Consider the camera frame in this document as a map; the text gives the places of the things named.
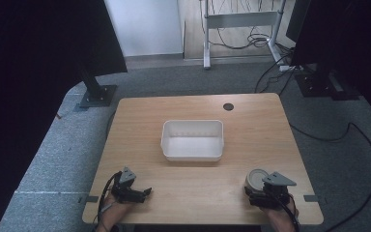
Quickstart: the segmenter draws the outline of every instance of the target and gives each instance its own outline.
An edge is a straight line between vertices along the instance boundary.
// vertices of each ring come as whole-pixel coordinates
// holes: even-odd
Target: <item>white bin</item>
[[[218,120],[171,120],[164,123],[161,148],[172,161],[218,161],[224,147]]]

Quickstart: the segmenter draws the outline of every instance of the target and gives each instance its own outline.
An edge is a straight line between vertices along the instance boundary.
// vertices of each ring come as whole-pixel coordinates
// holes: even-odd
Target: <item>wooden table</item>
[[[227,111],[225,103],[234,105]],[[169,161],[160,147],[168,120],[220,120],[224,150],[217,162]],[[320,224],[314,191],[300,157],[279,96],[212,95],[123,99],[119,102],[90,195],[101,196],[110,177],[128,166],[137,179],[133,189],[153,191],[136,204],[123,223],[264,224],[264,214],[249,205],[243,186],[248,172],[277,171],[295,181],[288,187],[300,210],[301,224]],[[87,202],[85,222],[99,203]]]

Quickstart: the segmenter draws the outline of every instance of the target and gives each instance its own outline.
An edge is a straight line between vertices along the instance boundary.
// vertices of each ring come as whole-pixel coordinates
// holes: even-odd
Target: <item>blue-gray floor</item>
[[[104,147],[107,122],[119,100],[133,97],[253,93],[256,81],[272,63],[131,69],[98,78],[119,88],[109,107],[74,111],[86,90],[73,87],[59,108],[40,150],[27,170],[0,223],[0,231],[90,231],[82,219],[84,199],[95,177]],[[270,75],[278,73],[273,70]],[[288,74],[266,92],[279,93]],[[267,77],[260,85],[262,89]],[[338,137],[349,122],[371,139],[371,106],[359,101],[303,98],[296,81],[281,96],[288,120],[301,130],[326,138]],[[311,139],[293,130],[325,221],[302,231],[325,231],[359,207],[371,189],[371,148],[351,128],[339,142]],[[371,231],[371,201],[335,231]]]

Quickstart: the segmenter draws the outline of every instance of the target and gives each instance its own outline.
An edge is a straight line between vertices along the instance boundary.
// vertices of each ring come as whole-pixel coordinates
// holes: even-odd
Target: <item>white wall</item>
[[[175,0],[104,0],[124,56],[183,52]]]

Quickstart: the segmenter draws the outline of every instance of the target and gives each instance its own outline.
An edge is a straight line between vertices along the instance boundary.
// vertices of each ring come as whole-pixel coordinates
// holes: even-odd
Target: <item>hand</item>
[[[124,204],[116,201],[116,198],[110,193],[104,199],[103,207],[112,204],[100,216],[100,223],[97,232],[109,232],[113,225],[117,224],[125,214],[132,208],[134,203],[125,202]]]
[[[293,196],[291,194],[290,196],[291,197],[289,199],[287,207],[295,215],[295,217],[298,217],[300,211],[298,211],[298,209],[296,209],[295,207]],[[260,209],[267,215],[273,230],[275,230],[276,232],[295,232],[294,224],[284,210],[281,209],[279,211],[276,211],[266,208]]]

